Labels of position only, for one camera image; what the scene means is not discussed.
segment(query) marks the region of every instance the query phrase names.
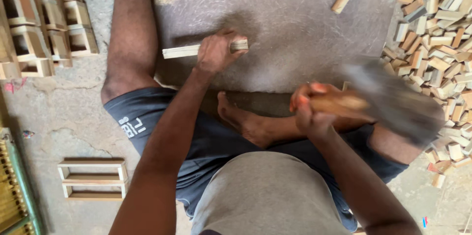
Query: concrete floor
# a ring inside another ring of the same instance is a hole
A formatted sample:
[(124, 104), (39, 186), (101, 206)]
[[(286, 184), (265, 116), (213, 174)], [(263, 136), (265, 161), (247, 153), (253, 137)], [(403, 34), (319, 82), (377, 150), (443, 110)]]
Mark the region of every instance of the concrete floor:
[[(274, 117), (289, 115), (287, 93), (298, 83), (317, 79), (339, 84), (337, 63), (361, 52), (379, 55), (384, 41), (392, 44), (401, 18), (395, 0), (352, 0), (342, 15), (329, 10), (334, 0), (156, 1), (164, 47), (198, 40), (227, 24), (248, 34), (251, 54), (221, 75), (214, 87), (234, 90), (229, 96), (240, 107)], [(125, 158), (132, 176), (139, 160), (100, 101), (113, 0), (86, 3), (101, 54), (74, 60), (73, 68), (57, 69), (55, 77), (30, 78), (14, 94), (3, 90), (11, 117), (8, 125), (13, 131), (36, 133), (27, 140), (17, 134), (16, 143), (24, 152), (51, 234), (107, 234), (120, 207), (119, 202), (66, 202), (58, 162), (67, 157)], [(160, 60), (157, 77), (180, 85), (192, 63), (194, 58)], [(215, 112), (215, 94), (209, 92), (205, 110)], [(443, 189), (437, 189), (430, 185), (427, 165), (423, 155), (418, 157), (388, 186), (419, 224), (428, 217), (425, 234), (455, 234), (465, 225), (472, 206), (472, 166), (457, 169)], [(191, 223), (181, 206), (177, 206), (177, 219), (177, 234), (188, 234)]]

